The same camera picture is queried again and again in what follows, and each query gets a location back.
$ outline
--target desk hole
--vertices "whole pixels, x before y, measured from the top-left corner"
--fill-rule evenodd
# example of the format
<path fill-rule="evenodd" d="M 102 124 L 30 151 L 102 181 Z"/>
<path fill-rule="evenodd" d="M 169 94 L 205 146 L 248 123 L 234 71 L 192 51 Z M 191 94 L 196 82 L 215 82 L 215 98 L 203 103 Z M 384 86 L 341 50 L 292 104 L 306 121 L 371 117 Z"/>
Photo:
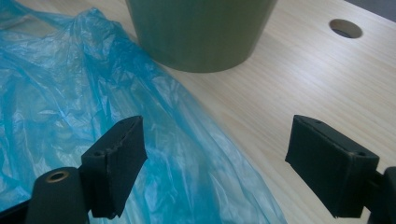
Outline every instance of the desk hole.
<path fill-rule="evenodd" d="M 336 34 L 346 38 L 355 39 L 363 35 L 361 28 L 351 21 L 336 19 L 330 21 L 329 25 Z"/>

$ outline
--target light wood grain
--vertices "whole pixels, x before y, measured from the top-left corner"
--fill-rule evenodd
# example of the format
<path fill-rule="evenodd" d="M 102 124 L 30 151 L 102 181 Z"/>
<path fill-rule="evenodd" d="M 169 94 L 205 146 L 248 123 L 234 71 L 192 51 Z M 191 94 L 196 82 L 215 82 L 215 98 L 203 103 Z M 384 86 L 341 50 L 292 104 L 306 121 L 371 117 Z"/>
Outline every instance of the light wood grain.
<path fill-rule="evenodd" d="M 76 15 L 98 7 L 134 39 L 121 0 L 23 0 L 26 6 Z M 334 33 L 343 19 L 358 39 Z M 396 165 L 396 23 L 342 0 L 279 0 L 253 55 L 233 69 L 191 74 L 165 68 L 217 121 L 261 172 L 289 223 L 365 223 L 334 219 L 284 162 L 292 117 L 306 115 L 369 148 L 378 171 Z"/>

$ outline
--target green waste bin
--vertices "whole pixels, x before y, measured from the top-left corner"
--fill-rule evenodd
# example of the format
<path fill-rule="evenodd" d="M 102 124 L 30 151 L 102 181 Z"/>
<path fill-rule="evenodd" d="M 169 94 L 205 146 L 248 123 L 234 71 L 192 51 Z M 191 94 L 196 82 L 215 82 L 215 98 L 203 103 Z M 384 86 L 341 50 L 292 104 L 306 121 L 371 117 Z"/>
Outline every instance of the green waste bin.
<path fill-rule="evenodd" d="M 126 0 L 140 46 L 157 62 L 217 72 L 246 60 L 276 0 Z"/>

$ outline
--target desk surface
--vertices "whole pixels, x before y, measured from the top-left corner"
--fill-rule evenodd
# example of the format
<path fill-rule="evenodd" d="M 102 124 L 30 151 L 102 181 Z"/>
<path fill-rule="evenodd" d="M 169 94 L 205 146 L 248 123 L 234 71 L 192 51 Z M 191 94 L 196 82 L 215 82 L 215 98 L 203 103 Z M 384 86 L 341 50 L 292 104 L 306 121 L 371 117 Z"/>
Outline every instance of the desk surface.
<path fill-rule="evenodd" d="M 123 0 L 21 0 L 37 10 L 76 15 L 97 7 L 135 39 Z M 357 39 L 329 22 L 359 25 Z M 293 115 L 320 119 L 369 148 L 378 171 L 396 165 L 396 23 L 342 0 L 278 0 L 253 55 L 233 69 L 191 74 L 166 68 L 261 172 L 289 223 L 365 223 L 334 219 L 284 162 Z"/>

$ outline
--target wooden desk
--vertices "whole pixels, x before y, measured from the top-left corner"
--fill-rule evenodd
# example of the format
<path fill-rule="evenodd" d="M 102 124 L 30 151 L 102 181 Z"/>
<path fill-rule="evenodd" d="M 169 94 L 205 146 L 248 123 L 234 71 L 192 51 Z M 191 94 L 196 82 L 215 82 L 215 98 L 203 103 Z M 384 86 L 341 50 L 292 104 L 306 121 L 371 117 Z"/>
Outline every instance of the wooden desk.
<path fill-rule="evenodd" d="M 76 15 L 98 7 L 135 39 L 123 0 L 21 0 L 37 10 Z M 359 25 L 348 39 L 329 22 Z M 342 0 L 279 0 L 253 55 L 215 74 L 167 69 L 198 99 L 261 172 L 289 223 L 365 223 L 334 219 L 284 162 L 294 114 L 333 126 L 396 165 L 396 23 Z"/>

